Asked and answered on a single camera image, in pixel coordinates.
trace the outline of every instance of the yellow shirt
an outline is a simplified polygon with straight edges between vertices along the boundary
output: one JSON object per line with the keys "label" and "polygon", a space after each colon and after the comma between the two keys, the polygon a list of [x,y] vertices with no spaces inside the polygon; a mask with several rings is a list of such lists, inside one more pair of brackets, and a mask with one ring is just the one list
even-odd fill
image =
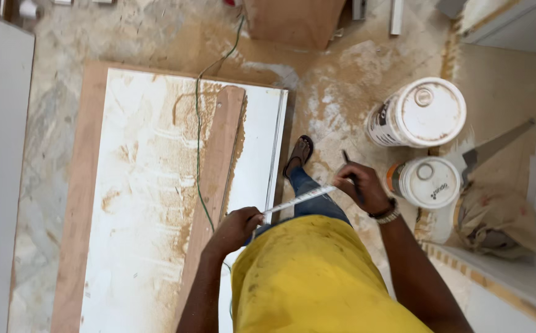
{"label": "yellow shirt", "polygon": [[233,326],[244,332],[427,332],[390,298],[353,228],[303,216],[254,239],[232,269]]}

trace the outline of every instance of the blue jeans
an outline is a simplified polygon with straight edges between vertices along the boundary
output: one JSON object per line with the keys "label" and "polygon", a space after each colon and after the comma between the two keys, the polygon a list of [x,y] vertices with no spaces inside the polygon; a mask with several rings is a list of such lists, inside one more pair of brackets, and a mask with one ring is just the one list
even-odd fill
{"label": "blue jeans", "polygon": [[[314,181],[313,178],[309,177],[301,167],[297,167],[290,171],[290,185],[293,187],[295,197],[319,187],[319,184]],[[296,217],[307,215],[323,215],[342,220],[352,226],[342,208],[340,208],[328,194],[323,194],[319,197],[294,205],[294,217],[282,220],[276,224],[262,225],[256,229],[256,237],[281,223],[288,222]],[[245,245],[248,245],[250,241],[251,238],[245,242]]]}

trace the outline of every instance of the paint bucket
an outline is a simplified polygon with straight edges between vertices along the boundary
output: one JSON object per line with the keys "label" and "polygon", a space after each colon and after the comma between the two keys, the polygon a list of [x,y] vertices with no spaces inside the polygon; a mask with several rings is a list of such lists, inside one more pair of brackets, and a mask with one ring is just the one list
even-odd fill
{"label": "paint bucket", "polygon": [[461,177],[448,160],[428,156],[393,165],[385,183],[414,206],[436,209],[459,196]]}
{"label": "paint bucket", "polygon": [[440,146],[465,124],[465,100],[454,84],[423,78],[401,87],[368,115],[367,131],[381,146]]}

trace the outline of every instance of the measuring tape blade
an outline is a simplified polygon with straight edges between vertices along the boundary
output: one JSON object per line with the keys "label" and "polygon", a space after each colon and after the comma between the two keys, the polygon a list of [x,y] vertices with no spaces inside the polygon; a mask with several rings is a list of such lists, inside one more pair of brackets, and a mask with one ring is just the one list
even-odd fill
{"label": "measuring tape blade", "polygon": [[282,210],[284,208],[287,208],[287,207],[290,207],[290,206],[293,206],[297,203],[301,203],[303,201],[307,201],[309,199],[312,199],[312,198],[315,198],[315,197],[319,197],[320,195],[323,195],[323,194],[327,194],[327,193],[330,193],[331,191],[334,191],[334,190],[337,190],[338,188],[336,186],[333,186],[333,185],[325,185],[325,186],[322,186],[322,187],[319,187],[319,188],[316,188],[314,190],[310,190],[309,192],[307,193],[303,193],[301,195],[299,195],[298,197],[295,197],[293,200],[291,201],[287,201],[285,203],[281,203],[277,206],[274,206],[268,210],[266,210],[264,213],[264,215],[268,214],[268,213],[274,213],[274,212],[278,212],[279,210]]}

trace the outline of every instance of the leg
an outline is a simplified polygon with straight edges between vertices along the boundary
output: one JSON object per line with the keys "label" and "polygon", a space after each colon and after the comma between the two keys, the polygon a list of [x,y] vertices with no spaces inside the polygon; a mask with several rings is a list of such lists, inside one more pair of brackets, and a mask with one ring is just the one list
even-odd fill
{"label": "leg", "polygon": [[[309,177],[300,166],[297,166],[290,171],[290,184],[294,189],[295,196],[299,196],[319,187],[319,184],[314,181],[313,178]],[[323,215],[350,224],[350,221],[342,208],[340,208],[328,194],[323,194],[319,197],[294,205],[295,217],[306,215]]]}

